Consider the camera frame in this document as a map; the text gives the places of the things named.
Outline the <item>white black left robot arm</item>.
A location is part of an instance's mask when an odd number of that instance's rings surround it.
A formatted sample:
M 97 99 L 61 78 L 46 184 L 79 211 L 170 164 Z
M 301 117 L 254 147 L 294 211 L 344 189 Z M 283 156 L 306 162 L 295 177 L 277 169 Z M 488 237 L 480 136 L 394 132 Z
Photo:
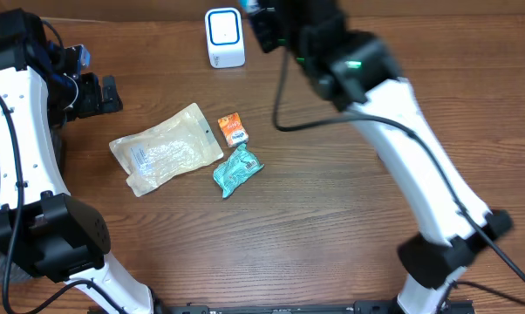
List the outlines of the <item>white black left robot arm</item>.
M 151 289 L 111 251 L 100 212 L 72 197 L 54 129 L 122 107 L 114 78 L 88 71 L 83 45 L 46 35 L 51 25 L 0 13 L 0 252 L 8 267 L 77 288 L 104 313 L 160 313 Z

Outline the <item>small teal tissue pack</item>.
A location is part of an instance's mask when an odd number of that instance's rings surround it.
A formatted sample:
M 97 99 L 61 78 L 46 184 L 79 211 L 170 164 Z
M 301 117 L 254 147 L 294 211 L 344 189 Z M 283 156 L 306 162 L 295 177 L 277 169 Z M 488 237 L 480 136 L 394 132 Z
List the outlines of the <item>small teal tissue pack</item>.
M 262 8 L 259 0 L 239 0 L 239 4 L 248 14 L 256 13 Z

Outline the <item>teal tissue pouch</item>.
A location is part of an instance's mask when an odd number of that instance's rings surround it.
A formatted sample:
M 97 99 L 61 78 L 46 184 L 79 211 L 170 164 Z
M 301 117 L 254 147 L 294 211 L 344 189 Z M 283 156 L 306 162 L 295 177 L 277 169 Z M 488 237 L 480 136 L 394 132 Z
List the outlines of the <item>teal tissue pouch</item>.
M 213 179 L 222 189 L 222 198 L 227 199 L 263 167 L 264 165 L 247 149 L 247 145 L 241 144 L 215 169 Z

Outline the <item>orange snack packet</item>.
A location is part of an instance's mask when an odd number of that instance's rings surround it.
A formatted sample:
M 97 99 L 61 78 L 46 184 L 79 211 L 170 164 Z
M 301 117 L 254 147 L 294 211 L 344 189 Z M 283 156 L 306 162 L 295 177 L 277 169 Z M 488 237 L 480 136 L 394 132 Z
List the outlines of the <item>orange snack packet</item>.
M 249 141 L 239 113 L 231 113 L 218 119 L 218 125 L 227 142 L 228 147 L 237 147 Z

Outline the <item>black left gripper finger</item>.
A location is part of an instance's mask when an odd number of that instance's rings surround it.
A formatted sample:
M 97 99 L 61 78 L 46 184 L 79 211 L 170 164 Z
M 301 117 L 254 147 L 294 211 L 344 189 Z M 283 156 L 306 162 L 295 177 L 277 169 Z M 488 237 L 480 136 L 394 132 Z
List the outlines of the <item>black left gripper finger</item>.
M 102 78 L 102 84 L 102 93 L 104 101 L 116 101 L 119 99 L 114 76 L 104 76 Z
M 123 109 L 123 104 L 120 98 L 104 100 L 99 107 L 101 114 L 116 113 Z

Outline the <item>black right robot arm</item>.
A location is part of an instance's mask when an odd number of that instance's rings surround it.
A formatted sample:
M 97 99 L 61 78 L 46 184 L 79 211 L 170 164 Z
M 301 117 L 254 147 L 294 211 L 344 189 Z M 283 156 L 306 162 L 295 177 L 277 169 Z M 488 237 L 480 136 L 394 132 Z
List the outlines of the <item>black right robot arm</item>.
M 463 180 L 424 118 L 387 45 L 348 27 L 334 1 L 244 1 L 265 52 L 285 49 L 316 94 L 375 148 L 419 226 L 398 248 L 407 278 L 391 313 L 462 313 L 449 296 L 484 249 L 512 229 Z

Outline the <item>beige glossy plastic package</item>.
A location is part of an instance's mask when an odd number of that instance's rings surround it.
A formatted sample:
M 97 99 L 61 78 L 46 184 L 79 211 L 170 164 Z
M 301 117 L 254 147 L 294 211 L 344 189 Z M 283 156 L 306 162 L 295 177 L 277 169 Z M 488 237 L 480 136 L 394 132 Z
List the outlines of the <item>beige glossy plastic package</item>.
M 126 184 L 137 197 L 223 157 L 208 121 L 195 103 L 141 133 L 111 141 L 109 147 L 128 174 Z

